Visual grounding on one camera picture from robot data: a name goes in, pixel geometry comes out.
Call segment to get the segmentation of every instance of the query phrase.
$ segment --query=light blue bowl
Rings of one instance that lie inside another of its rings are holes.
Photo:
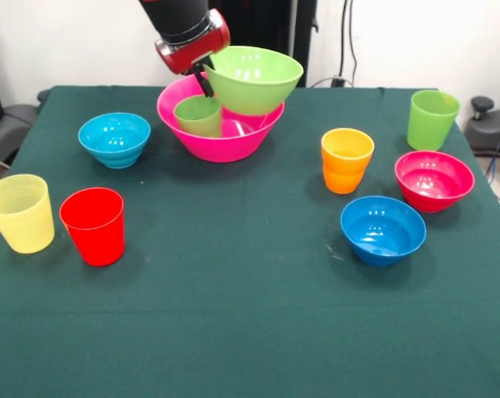
[[[102,114],[86,122],[78,132],[80,144],[109,168],[133,165],[150,137],[150,124],[127,113]]]
[[[426,225],[419,213],[391,197],[351,201],[342,210],[340,224],[358,258],[375,267],[404,259],[426,238]]]

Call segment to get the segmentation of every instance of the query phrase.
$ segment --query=plastic bowl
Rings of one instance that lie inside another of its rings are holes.
[[[419,213],[391,197],[351,201],[343,208],[340,223],[358,258],[375,267],[404,259],[426,238],[426,225]]]
[[[150,124],[136,114],[102,114],[78,132],[80,144],[109,168],[134,164],[150,136]]]
[[[474,187],[471,169],[442,152],[406,153],[397,160],[395,173],[406,201],[426,213],[452,206]]]
[[[302,65],[280,52],[259,47],[228,46],[211,56],[208,80],[222,104],[239,114],[267,114],[292,93]]]
[[[234,162],[250,156],[284,111],[284,103],[261,116],[236,114],[222,108],[221,137],[199,137],[183,131],[174,115],[174,108],[180,101],[199,94],[203,93],[193,75],[177,80],[159,95],[158,114],[190,153],[209,162]]]

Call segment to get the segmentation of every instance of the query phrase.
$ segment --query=pink bowl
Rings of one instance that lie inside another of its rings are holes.
[[[190,153],[209,162],[234,162],[250,156],[284,111],[284,102],[269,114],[259,116],[236,114],[222,108],[222,137],[198,137],[180,129],[174,108],[185,98],[200,94],[203,92],[193,75],[177,80],[159,95],[158,114]]]
[[[396,162],[397,181],[416,210],[436,213],[470,193],[474,175],[461,160],[447,153],[415,151]]]

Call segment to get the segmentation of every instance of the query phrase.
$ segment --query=light green bowl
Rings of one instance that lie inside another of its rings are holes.
[[[303,67],[280,52],[259,47],[228,46],[205,66],[217,98],[237,114],[268,114],[290,95]]]

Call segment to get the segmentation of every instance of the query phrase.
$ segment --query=cup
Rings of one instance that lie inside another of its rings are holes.
[[[124,199],[108,188],[87,188],[68,197],[60,218],[84,262],[113,264],[124,253]]]
[[[323,178],[334,193],[357,189],[371,160],[375,143],[355,129],[333,129],[322,137]]]
[[[45,249],[54,239],[49,188],[32,174],[0,180],[0,233],[17,253]]]
[[[408,144],[415,150],[438,151],[459,112],[458,100],[438,90],[421,90],[412,95]]]
[[[193,95],[181,101],[174,109],[180,127],[189,134],[219,138],[221,132],[221,103],[204,95]]]

